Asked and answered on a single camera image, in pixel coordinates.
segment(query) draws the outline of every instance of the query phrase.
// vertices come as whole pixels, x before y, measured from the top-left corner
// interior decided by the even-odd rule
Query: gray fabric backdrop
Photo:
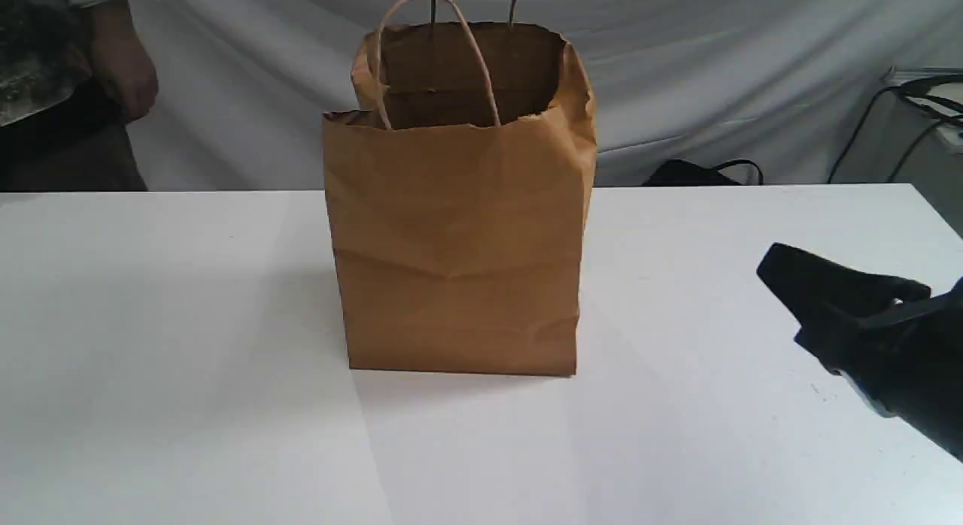
[[[322,187],[320,115],[354,107],[351,58],[394,1],[135,0],[161,77],[154,112],[130,128],[151,188]],[[471,19],[500,20],[509,0],[458,3]],[[564,32],[585,61],[600,105],[599,184],[637,184],[676,156],[753,158],[770,182],[806,183],[825,179],[890,65],[963,66],[961,8],[520,0],[518,18]],[[423,22],[427,10],[409,5],[396,21]]]

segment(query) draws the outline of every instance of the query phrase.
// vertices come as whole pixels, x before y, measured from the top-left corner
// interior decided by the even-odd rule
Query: paper bag
[[[560,35],[469,27],[451,0],[460,23],[386,29],[408,1],[354,65],[376,111],[324,116],[351,368],[574,374],[596,159],[585,70]]]

